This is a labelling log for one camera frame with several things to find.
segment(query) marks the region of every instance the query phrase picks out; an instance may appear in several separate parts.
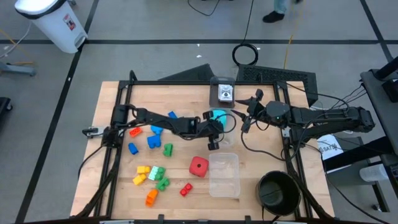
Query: wooden tabletop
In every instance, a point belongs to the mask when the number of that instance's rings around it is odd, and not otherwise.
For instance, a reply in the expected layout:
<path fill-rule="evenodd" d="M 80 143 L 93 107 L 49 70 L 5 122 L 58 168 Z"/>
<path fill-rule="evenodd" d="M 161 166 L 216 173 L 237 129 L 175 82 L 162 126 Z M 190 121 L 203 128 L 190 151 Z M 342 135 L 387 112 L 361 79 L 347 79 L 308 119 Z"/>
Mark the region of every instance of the wooden tabletop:
<path fill-rule="evenodd" d="M 291 84 L 303 88 L 302 82 L 291 82 Z M 257 88 L 264 92 L 261 101 L 263 105 L 275 99 L 273 87 L 264 85 L 235 86 L 235 98 L 243 100 L 254 96 Z M 103 82 L 93 126 L 109 126 L 117 91 L 118 82 Z M 305 93 L 289 88 L 289 96 L 292 105 L 308 106 Z M 131 103 L 136 107 L 144 107 L 164 115 L 174 111 L 179 117 L 201 116 L 203 112 L 209 110 L 209 86 L 134 85 Z M 246 106 L 240 104 L 235 106 L 235 110 L 242 112 L 245 112 L 246 108 Z M 147 137 L 153 135 L 150 126 L 143 127 L 144 132 L 134 139 L 127 134 L 123 144 L 112 218 L 157 219 L 158 214 L 164 214 L 165 219 L 168 220 L 243 220 L 245 215 L 250 215 L 252 220 L 261 220 L 261 207 L 256 200 L 255 186 L 260 178 L 269 171 L 286 171 L 286 165 L 268 155 L 246 150 L 240 141 L 241 125 L 242 122 L 238 120 L 235 132 L 233 132 L 233 135 L 235 135 L 234 144 L 230 147 L 221 146 L 216 151 L 207 149 L 207 138 L 185 141 L 168 130 L 162 133 L 162 147 L 149 149 Z M 250 132 L 244 135 L 244 140 L 249 147 L 266 150 L 278 157 L 282 149 L 280 130 L 271 126 L 264 132 L 252 126 Z M 88 140 L 85 157 L 97 149 L 100 142 L 101 138 Z M 129 152 L 127 147 L 129 142 L 133 142 L 137 146 L 138 154 L 132 155 Z M 162 153 L 163 145 L 167 143 L 174 145 L 172 157 L 165 157 Z M 311 140 L 309 144 L 317 147 L 316 140 Z M 238 198 L 211 197 L 209 195 L 208 173 L 202 179 L 188 171 L 193 156 L 208 158 L 211 153 L 216 152 L 233 152 L 239 157 L 241 193 Z M 81 211 L 98 189 L 104 155 L 105 149 L 88 160 L 82 169 L 71 215 Z M 319 152 L 310 147 L 305 147 L 301 149 L 301 155 L 308 189 L 325 211 L 334 215 Z M 164 192 L 159 192 L 152 208 L 145 206 L 145 199 L 148 192 L 155 188 L 157 182 L 147 179 L 139 186 L 132 183 L 132 179 L 137 175 L 137 166 L 143 165 L 165 167 L 165 176 L 170 179 L 170 185 Z M 179 191 L 188 182 L 193 185 L 193 190 L 186 197 L 182 197 Z M 108 191 L 104 194 L 101 214 L 105 214 L 107 200 Z M 303 203 L 300 205 L 300 210 L 302 216 L 304 216 Z M 274 215 L 267 211 L 264 212 L 265 220 L 273 218 Z M 290 215 L 280 219 L 292 220 L 294 216 Z"/>

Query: black pot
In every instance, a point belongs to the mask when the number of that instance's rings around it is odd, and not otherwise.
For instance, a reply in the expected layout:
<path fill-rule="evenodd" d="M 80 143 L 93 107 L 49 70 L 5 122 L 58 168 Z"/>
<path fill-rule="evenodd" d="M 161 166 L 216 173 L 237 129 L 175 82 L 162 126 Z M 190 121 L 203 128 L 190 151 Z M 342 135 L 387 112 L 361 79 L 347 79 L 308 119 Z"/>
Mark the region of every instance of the black pot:
<path fill-rule="evenodd" d="M 271 171 L 264 175 L 257 184 L 256 195 L 261 206 L 277 216 L 293 213 L 301 199 L 296 182 L 281 171 Z"/>

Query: toy block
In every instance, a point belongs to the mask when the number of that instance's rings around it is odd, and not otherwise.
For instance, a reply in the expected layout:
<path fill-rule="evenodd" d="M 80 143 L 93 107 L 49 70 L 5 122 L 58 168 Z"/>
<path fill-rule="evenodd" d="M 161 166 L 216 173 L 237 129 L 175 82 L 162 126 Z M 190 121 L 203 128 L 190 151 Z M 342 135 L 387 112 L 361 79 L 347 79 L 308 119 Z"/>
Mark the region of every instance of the toy block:
<path fill-rule="evenodd" d="M 159 169 L 159 167 L 157 167 L 157 166 L 152 167 L 152 170 L 150 171 L 149 176 L 148 176 L 149 180 L 155 180 L 155 176 L 156 176 L 158 169 Z"/>
<path fill-rule="evenodd" d="M 140 133 L 142 133 L 142 129 L 140 127 L 138 128 L 133 128 L 130 132 L 130 136 L 132 138 L 136 137 L 137 135 L 139 135 Z"/>
<path fill-rule="evenodd" d="M 189 193 L 189 191 L 191 191 L 191 189 L 192 189 L 192 185 L 190 183 L 187 183 L 185 185 L 185 187 L 183 189 L 181 189 L 180 194 L 183 197 L 185 197 Z"/>
<path fill-rule="evenodd" d="M 226 112 L 223 110 L 213 110 L 213 116 L 210 119 L 217 120 L 223 124 L 223 128 L 226 126 Z"/>
<path fill-rule="evenodd" d="M 175 115 L 174 111 L 169 112 L 169 118 L 177 118 L 177 115 Z"/>
<path fill-rule="evenodd" d="M 150 129 L 156 134 L 156 135 L 160 135 L 162 134 L 163 128 L 157 127 L 157 126 L 150 126 Z"/>
<path fill-rule="evenodd" d="M 159 191 L 157 191 L 156 189 L 151 190 L 148 195 L 147 195 L 147 199 L 145 201 L 145 205 L 148 207 L 152 207 L 155 203 L 155 199 L 157 194 L 159 193 Z"/>
<path fill-rule="evenodd" d="M 205 177 L 207 173 L 207 167 L 209 166 L 209 161 L 199 156 L 195 156 L 192 159 L 191 165 L 189 167 L 189 172 L 198 177 Z"/>
<path fill-rule="evenodd" d="M 138 149 L 137 149 L 136 145 L 134 145 L 134 143 L 132 143 L 132 142 L 129 143 L 129 150 L 130 150 L 131 154 L 133 154 L 133 155 L 138 153 Z"/>
<path fill-rule="evenodd" d="M 164 177 L 161 181 L 159 181 L 159 183 L 157 183 L 156 189 L 164 191 L 166 187 L 169 185 L 170 185 L 169 179 L 167 177 Z"/>
<path fill-rule="evenodd" d="M 153 149 L 155 147 L 160 147 L 162 145 L 162 142 L 160 141 L 160 136 L 155 135 L 147 138 L 148 140 L 148 146 Z"/>
<path fill-rule="evenodd" d="M 167 157 L 171 157 L 172 153 L 173 153 L 173 144 L 168 143 L 168 144 L 164 145 L 163 155 L 165 155 Z"/>
<path fill-rule="evenodd" d="M 155 175 L 155 180 L 162 180 L 165 172 L 166 169 L 164 169 L 164 167 L 159 167 Z"/>
<path fill-rule="evenodd" d="M 150 166 L 137 166 L 137 174 L 147 174 L 150 172 Z"/>
<path fill-rule="evenodd" d="M 135 177 L 132 181 L 134 182 L 135 185 L 140 185 L 143 183 L 143 181 L 147 178 L 145 174 L 140 174 L 137 177 Z"/>

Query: red block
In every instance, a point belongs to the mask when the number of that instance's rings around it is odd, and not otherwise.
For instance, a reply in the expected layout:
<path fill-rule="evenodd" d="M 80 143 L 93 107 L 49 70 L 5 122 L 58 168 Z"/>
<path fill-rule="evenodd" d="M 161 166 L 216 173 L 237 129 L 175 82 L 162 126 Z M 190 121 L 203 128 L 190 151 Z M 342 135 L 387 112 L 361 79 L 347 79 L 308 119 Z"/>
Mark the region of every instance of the red block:
<path fill-rule="evenodd" d="M 198 177 L 205 177 L 207 172 L 207 167 L 209 166 L 209 161 L 199 156 L 195 156 L 192 159 L 191 165 L 189 167 L 189 172 Z"/>
<path fill-rule="evenodd" d="M 189 191 L 191 191 L 191 189 L 192 189 L 192 185 L 190 183 L 187 183 L 185 185 L 185 187 L 180 191 L 180 194 L 183 197 L 185 197 L 189 193 Z"/>
<path fill-rule="evenodd" d="M 137 135 L 139 135 L 140 133 L 142 133 L 142 129 L 140 127 L 138 128 L 133 128 L 130 132 L 130 136 L 132 138 L 136 137 Z"/>

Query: person's leg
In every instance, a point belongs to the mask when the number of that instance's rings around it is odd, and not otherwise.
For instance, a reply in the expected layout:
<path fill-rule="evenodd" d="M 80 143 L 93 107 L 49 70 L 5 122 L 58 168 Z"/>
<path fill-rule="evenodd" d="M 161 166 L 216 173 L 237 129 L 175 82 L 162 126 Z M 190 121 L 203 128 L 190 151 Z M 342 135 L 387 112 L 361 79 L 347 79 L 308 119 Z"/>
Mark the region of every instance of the person's leg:
<path fill-rule="evenodd" d="M 285 17 L 288 0 L 274 0 L 274 11 L 262 18 L 263 22 L 272 23 Z"/>

